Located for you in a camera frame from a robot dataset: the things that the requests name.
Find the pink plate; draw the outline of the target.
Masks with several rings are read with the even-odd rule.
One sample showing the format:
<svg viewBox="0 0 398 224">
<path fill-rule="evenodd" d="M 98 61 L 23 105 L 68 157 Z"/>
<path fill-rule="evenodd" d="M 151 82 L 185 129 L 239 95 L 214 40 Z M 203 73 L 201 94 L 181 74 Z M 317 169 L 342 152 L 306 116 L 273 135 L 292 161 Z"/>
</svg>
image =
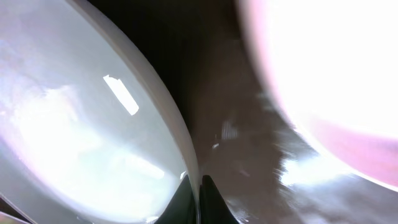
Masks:
<svg viewBox="0 0 398 224">
<path fill-rule="evenodd" d="M 257 75 L 316 150 L 397 189 L 397 0 L 237 3 Z"/>
</svg>

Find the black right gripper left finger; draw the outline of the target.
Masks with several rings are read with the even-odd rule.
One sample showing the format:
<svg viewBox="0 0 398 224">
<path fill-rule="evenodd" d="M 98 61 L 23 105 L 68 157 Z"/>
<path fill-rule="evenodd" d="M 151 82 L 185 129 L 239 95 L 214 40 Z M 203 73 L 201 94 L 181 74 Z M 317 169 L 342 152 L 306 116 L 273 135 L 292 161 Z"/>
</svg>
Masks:
<svg viewBox="0 0 398 224">
<path fill-rule="evenodd" d="M 197 208 L 189 177 L 186 175 L 155 224 L 196 224 Z"/>
</svg>

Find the pale green plate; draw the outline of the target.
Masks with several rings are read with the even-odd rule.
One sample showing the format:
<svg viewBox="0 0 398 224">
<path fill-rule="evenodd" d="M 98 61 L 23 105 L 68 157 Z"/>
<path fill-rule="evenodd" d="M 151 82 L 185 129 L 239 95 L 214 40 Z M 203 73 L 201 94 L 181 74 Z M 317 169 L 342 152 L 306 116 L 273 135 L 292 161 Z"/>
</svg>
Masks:
<svg viewBox="0 0 398 224">
<path fill-rule="evenodd" d="M 155 223 L 198 165 L 168 89 L 88 1 L 1 1 L 1 197 L 32 223 Z"/>
</svg>

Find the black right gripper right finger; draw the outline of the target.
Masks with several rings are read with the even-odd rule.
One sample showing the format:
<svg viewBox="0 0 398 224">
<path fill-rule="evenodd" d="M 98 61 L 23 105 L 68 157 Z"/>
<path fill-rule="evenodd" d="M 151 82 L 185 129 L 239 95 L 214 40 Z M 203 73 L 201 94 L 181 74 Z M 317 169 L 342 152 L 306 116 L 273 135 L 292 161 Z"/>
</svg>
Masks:
<svg viewBox="0 0 398 224">
<path fill-rule="evenodd" d="M 200 216 L 201 224 L 239 224 L 209 175 L 200 186 Z"/>
</svg>

